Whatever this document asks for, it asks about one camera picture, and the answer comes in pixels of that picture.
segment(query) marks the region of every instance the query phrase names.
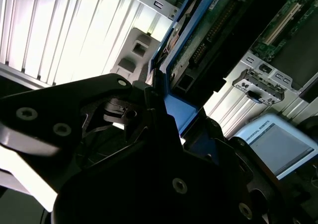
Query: motherboard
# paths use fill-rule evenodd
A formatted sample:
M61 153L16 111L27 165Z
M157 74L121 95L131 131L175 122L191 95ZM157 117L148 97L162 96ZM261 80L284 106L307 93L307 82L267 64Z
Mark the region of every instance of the motherboard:
M253 53L271 62L318 10L318 0L287 0L252 46Z

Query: metal panel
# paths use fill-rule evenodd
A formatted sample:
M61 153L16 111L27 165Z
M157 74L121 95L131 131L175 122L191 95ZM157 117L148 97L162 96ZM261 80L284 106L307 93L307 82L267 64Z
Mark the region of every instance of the metal panel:
M137 0L0 0L0 11L0 75L32 89L106 74L131 28L161 41L171 25ZM232 87L244 69L239 63L205 105L227 137L263 112L295 124L318 114L317 99L308 104L289 91L272 107L255 104Z
M232 86L232 82L245 69L246 64L239 62L226 78L224 87L213 94L204 106L207 115L221 125L226 137L233 136L246 122L267 112L278 114L294 125L317 115L318 98L308 104L289 90L285 92L283 101L269 107L248 99L242 91Z
M0 62L48 85L109 73L131 28L161 41L172 22L137 0L0 0L0 11Z

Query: screw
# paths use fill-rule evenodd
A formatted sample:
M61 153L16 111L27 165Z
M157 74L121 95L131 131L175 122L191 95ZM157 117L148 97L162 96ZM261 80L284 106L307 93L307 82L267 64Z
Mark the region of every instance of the screw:
M296 218L293 218L293 222L294 224L300 224L300 222Z
M188 187L185 182L180 178L175 178L172 181L173 188L177 193L186 194L188 191Z
M238 140L238 142L239 142L239 144L240 144L241 146L245 146L245 142L244 142L244 141Z
M122 86L126 86L127 85L127 83L124 81L124 80L118 80L118 83L120 84L120 85L122 85Z
M21 107L15 112L16 116L24 121L32 121L38 117L36 110L30 107Z
M65 123L57 123L53 126L53 131L56 135L65 137L72 132L72 129Z
M215 120L210 120L212 125L214 125L215 127L219 127L219 123L217 123Z
M253 214L252 211L250 210L250 208L248 207L248 205L246 205L245 203L240 203L238 205L238 208L240 210L240 212L249 220L252 220Z

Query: blue plastic frame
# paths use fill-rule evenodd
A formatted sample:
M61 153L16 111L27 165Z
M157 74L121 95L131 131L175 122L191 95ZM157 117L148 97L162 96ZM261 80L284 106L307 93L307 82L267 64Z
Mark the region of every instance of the blue plastic frame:
M170 54L165 59L164 63L161 65L160 70L164 74L164 91L165 91L165 105L167 108L168 114L172 115L175 118L179 133L181 134L186 127L190 124L190 122L196 117L198 114L198 111L200 107L196 107L194 105L191 105L190 103L184 101L180 97L174 95L170 90L169 85L169 78L170 78L170 67L175 62L177 56L181 52L183 46L187 42L188 38L191 36L193 30L195 29L196 25L201 20L202 16L206 12L206 10L209 8L210 4L213 0L201 0L200 4L198 5L197 9L195 10L194 14L192 15L190 21L186 25L183 33L181 34L180 38L178 39L176 45L174 46L173 50L170 52ZM189 2L189 0L185 0L183 3L182 8L180 9L178 15L175 17L175 20L171 24L171 27L169 28L168 32L166 33L163 41L161 42L157 52L154 54L150 61L149 66L149 73L150 71L155 68L154 67L154 59L158 52L160 51L161 47L167 42L167 40L170 37L170 34L172 33L174 27L177 24L177 21L181 19L181 15L183 15L183 12L187 9L186 5Z

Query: cable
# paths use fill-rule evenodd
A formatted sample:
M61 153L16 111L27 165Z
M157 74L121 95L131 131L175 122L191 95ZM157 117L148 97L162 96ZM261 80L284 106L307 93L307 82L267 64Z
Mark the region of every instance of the cable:
M44 212L45 212L45 209L43 208L42 215L41 215L41 219L40 219L40 224L42 224L43 217L44 217Z
M317 185L315 185L314 183L318 181L318 168L313 165L315 168L316 168L316 171L315 171L315 174L312 176L311 180L310 180L310 183L315 187L315 188L318 188Z

